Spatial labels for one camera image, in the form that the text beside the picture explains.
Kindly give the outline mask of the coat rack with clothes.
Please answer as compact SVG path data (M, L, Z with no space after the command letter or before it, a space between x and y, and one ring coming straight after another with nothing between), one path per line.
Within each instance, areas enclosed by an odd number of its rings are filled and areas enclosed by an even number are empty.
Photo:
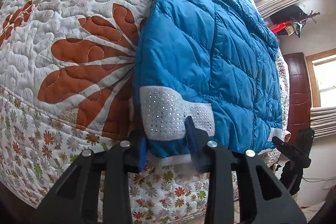
M291 5L270 16L273 23L270 30L277 36L291 36L295 34L300 38L302 29L307 21L311 19L316 23L315 17L319 15L320 12L311 10L311 12L307 14L298 5Z

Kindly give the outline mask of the floral quilted bedspread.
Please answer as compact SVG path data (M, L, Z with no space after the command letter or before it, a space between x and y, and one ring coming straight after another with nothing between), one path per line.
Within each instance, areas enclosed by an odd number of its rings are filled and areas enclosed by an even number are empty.
M37 208L85 149L108 151L135 129L137 47L154 0L1 0L1 183L14 211ZM279 45L282 134L289 76ZM205 214L209 175L191 160L130 174L134 223L189 223Z

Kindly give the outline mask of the dark wooden door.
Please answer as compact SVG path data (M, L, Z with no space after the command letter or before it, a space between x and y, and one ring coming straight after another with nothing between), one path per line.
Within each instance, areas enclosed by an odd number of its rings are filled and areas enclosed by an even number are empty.
M284 56L289 71L289 114L287 130L289 143L294 143L301 129L310 127L311 91L309 77L302 52Z

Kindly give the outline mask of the blue puffer jacket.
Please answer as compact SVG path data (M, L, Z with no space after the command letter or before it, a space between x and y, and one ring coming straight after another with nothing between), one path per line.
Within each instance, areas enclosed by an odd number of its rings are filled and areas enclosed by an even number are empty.
M154 0L133 84L151 161L190 162L187 117L231 151L272 150L282 134L277 58L251 0Z

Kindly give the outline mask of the lower white curtain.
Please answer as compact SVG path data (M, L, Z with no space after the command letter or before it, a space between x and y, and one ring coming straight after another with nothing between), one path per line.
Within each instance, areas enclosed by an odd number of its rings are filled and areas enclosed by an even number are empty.
M312 107L310 109L310 127L314 138L334 135L336 132L336 108Z

